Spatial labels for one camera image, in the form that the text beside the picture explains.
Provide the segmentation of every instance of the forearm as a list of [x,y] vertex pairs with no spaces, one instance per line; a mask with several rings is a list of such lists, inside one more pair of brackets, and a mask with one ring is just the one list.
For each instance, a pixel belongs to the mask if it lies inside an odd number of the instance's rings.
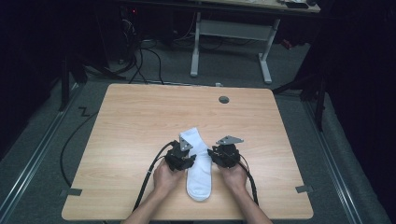
[[159,190],[152,191],[147,199],[143,201],[137,208],[128,216],[122,224],[142,224],[149,223],[152,215],[166,197],[166,193],[160,192]]
[[231,192],[248,224],[272,223],[260,207],[253,202],[246,189],[232,189]]

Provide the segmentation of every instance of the human hand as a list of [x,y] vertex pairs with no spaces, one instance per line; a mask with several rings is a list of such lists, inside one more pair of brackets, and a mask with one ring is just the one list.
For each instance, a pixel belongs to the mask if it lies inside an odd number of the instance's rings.
[[163,159],[154,171],[154,190],[168,194],[174,189],[184,175],[184,171],[171,171]]
[[221,166],[218,167],[224,179],[224,183],[229,190],[232,192],[246,190],[248,176],[247,172],[240,164],[236,164],[232,168],[224,168]]

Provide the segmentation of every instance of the white sock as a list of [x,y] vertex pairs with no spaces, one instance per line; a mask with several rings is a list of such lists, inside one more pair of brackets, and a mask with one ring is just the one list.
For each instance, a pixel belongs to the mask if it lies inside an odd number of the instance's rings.
[[203,201],[212,190],[212,159],[207,154],[208,147],[196,128],[189,129],[180,136],[193,146],[189,156],[197,155],[194,165],[187,172],[187,192],[195,201]]

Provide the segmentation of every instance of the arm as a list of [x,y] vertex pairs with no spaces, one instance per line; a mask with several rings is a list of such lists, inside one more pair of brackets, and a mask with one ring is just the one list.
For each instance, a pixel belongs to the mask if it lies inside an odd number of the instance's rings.
[[224,183],[238,203],[238,206],[247,220],[247,223],[272,223],[268,216],[265,215],[260,207],[253,202],[250,195],[248,194],[246,188],[248,177],[245,170],[238,164],[230,169],[220,166],[218,167],[220,169],[221,175],[223,176]]
[[122,223],[149,223],[161,202],[176,187],[183,175],[182,171],[171,171],[166,161],[162,160],[154,171],[154,190]]

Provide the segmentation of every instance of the wooden table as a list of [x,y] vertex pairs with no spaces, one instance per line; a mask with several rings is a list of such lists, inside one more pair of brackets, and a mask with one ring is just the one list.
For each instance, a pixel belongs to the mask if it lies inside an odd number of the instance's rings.
[[[220,96],[230,102],[220,103]],[[304,183],[270,90],[113,84],[72,185],[82,193],[67,197],[63,218],[127,218],[158,151],[192,127],[209,147],[225,135],[245,140],[237,147],[247,159],[260,207],[269,218],[313,216],[306,192],[296,191]],[[151,178],[144,198],[152,188]],[[241,219],[242,215],[213,163],[212,193],[206,201],[191,199],[183,178],[154,218]]]

